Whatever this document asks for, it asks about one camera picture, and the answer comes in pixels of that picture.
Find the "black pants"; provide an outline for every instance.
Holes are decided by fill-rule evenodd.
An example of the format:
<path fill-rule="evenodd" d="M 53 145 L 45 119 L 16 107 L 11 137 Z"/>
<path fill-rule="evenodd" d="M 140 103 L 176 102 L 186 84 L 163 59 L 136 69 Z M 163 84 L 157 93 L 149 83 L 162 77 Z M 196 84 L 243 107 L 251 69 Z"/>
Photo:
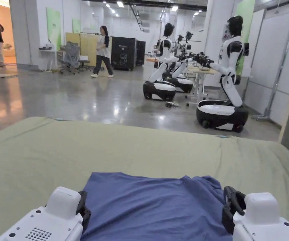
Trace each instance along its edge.
<path fill-rule="evenodd" d="M 104 62 L 105 66 L 107 67 L 109 75 L 113 75 L 113 68 L 110 64 L 110 59 L 105 57 L 105 56 L 101 56 L 101 55 L 97 55 L 97 65 L 93 69 L 93 73 L 96 73 L 96 74 L 99 73 L 99 71 L 101 69 L 102 61 Z"/>

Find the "black cabinet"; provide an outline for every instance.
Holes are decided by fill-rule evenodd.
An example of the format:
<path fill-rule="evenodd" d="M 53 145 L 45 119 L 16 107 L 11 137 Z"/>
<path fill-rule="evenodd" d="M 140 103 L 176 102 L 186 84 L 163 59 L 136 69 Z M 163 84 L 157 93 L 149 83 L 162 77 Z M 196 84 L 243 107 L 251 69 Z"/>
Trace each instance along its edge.
<path fill-rule="evenodd" d="M 137 40 L 112 37 L 111 65 L 114 69 L 133 70 L 137 61 Z"/>
<path fill-rule="evenodd" d="M 145 42 L 138 41 L 137 48 L 137 65 L 145 64 Z"/>

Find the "gray concrete floor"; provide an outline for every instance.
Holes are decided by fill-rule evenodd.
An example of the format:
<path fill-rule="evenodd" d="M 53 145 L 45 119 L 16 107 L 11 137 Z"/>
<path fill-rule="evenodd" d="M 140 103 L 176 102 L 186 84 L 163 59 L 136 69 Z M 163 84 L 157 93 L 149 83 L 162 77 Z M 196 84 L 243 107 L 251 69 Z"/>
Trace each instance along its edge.
<path fill-rule="evenodd" d="M 146 100 L 142 84 L 152 74 L 151 66 L 134 71 L 115 71 L 113 79 L 90 78 L 90 72 L 46 73 L 19 71 L 0 78 L 0 130 L 28 117 L 41 116 L 167 129 L 212 135 L 234 135 L 274 140 L 279 128 L 268 122 L 248 120 L 242 133 L 203 129 L 196 120 L 196 106 L 186 107 L 184 94 L 177 93 L 177 108 L 165 102 Z"/>

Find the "small table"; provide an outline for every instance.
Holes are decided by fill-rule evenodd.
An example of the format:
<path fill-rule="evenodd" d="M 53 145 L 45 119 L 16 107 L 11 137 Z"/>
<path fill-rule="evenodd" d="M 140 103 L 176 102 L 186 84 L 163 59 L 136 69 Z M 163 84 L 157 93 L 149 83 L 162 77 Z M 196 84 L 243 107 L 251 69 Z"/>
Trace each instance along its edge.
<path fill-rule="evenodd" d="M 194 84 L 194 88 L 196 87 L 196 90 L 195 90 L 196 94 L 190 93 L 190 95 L 188 96 L 190 96 L 191 98 L 197 98 L 197 102 L 187 102 L 186 105 L 189 106 L 190 104 L 198 104 L 199 101 L 201 101 L 201 96 L 203 95 L 202 91 L 203 91 L 204 79 L 206 78 L 207 75 L 214 75 L 215 73 L 217 73 L 217 71 L 213 69 L 204 71 L 194 66 L 189 66 L 187 70 L 193 73 L 196 73 L 195 84 Z"/>
<path fill-rule="evenodd" d="M 42 72 L 53 72 L 51 71 L 53 60 L 55 64 L 55 69 L 57 69 L 57 57 L 56 57 L 57 51 L 56 50 L 40 50 L 40 49 L 39 51 L 41 51 L 42 53 L 48 53 L 47 63 L 45 65 L 45 69 L 42 70 Z"/>

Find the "woman walking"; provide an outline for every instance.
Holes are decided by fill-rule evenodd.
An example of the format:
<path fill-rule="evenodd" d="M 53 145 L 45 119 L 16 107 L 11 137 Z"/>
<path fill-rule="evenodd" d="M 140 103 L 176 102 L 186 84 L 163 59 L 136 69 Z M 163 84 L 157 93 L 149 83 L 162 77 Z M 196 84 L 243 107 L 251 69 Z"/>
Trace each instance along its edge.
<path fill-rule="evenodd" d="M 101 69 L 101 63 L 104 62 L 107 70 L 109 72 L 108 78 L 113 77 L 113 68 L 110 64 L 110 51 L 109 51 L 109 36 L 106 26 L 100 28 L 101 35 L 97 39 L 97 63 L 96 67 L 93 69 L 93 74 L 91 77 L 97 78 L 97 75 Z"/>

